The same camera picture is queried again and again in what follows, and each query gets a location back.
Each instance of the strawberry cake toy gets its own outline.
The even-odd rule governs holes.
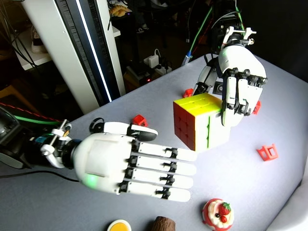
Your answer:
[[[213,231],[226,231],[234,221],[234,211],[230,204],[221,199],[209,200],[202,209],[203,223]]]

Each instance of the white shelf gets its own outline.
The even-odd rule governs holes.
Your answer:
[[[119,31],[114,26],[112,26],[112,30],[114,32],[114,37],[117,37],[117,36],[121,35],[121,31]],[[33,61],[34,61],[34,63],[36,65],[41,65],[41,64],[44,64],[46,62],[51,61],[51,57],[50,57],[50,55],[48,53],[34,54],[31,51],[32,39],[31,39],[31,29],[30,28],[28,30],[20,33],[19,34],[19,38],[23,42],[26,50],[29,52],[31,58],[33,59]],[[30,61],[30,58],[28,57],[28,55],[25,52],[25,50],[22,47],[22,45],[20,44],[19,40],[17,40],[17,45],[18,45],[20,51],[22,52],[22,54]],[[32,68],[31,64],[29,64],[26,60],[24,60],[22,57],[20,57],[19,54],[16,53],[16,55],[17,55],[17,58],[18,58],[21,66],[23,67],[24,70],[28,70],[28,69]]]

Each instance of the strawberry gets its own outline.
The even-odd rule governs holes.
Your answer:
[[[226,202],[220,204],[218,209],[219,209],[219,215],[220,216],[228,215],[231,211],[230,204],[228,204]]]
[[[221,216],[221,217],[220,217],[220,221],[221,221],[222,223],[226,223],[226,222],[227,222],[227,218],[226,218],[225,216]]]

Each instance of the light strip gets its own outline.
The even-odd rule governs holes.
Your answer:
[[[92,39],[91,39],[91,35],[90,35],[89,29],[88,29],[88,26],[87,26],[87,22],[86,22],[85,16],[83,14],[83,11],[82,11],[82,8],[81,8],[81,5],[80,5],[80,1],[76,0],[76,3],[77,3],[78,10],[79,10],[79,14],[81,16],[81,20],[82,20],[83,26],[84,26],[84,28],[86,30],[86,34],[87,34],[87,37],[88,37],[88,40],[89,40],[89,43],[90,43],[90,46],[91,46],[91,49],[92,49],[92,52],[93,52],[93,55],[94,55],[94,59],[95,59],[96,65],[98,67],[98,70],[100,72],[101,78],[103,80],[103,84],[105,86],[109,102],[111,102],[112,100],[111,100],[111,97],[110,97],[110,94],[109,94],[109,90],[107,88],[107,84],[106,84],[106,81],[105,81],[105,78],[104,78],[104,75],[103,75],[100,63],[99,63],[98,58],[97,58],[97,54],[96,54],[96,51],[95,51],[95,48],[94,48],[94,45],[93,45],[93,42],[92,42]]]

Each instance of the gray table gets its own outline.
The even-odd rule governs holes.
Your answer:
[[[270,225],[301,181],[307,157],[308,84],[261,60],[269,78],[259,114],[245,117],[231,130],[228,143],[201,153],[187,203],[147,196],[119,196],[46,174],[0,180],[1,231],[103,231],[125,219],[133,231],[148,231],[156,216],[176,222],[177,231],[208,230],[201,207],[217,197],[235,211],[234,231],[263,231]],[[194,86],[203,58],[165,75],[73,122],[73,138],[89,135],[96,117],[130,122],[144,115],[159,132],[153,143],[185,148],[174,135],[172,101]],[[279,158],[263,162],[257,148],[276,144]],[[74,177],[71,170],[58,172]],[[0,173],[20,173],[0,165]]]

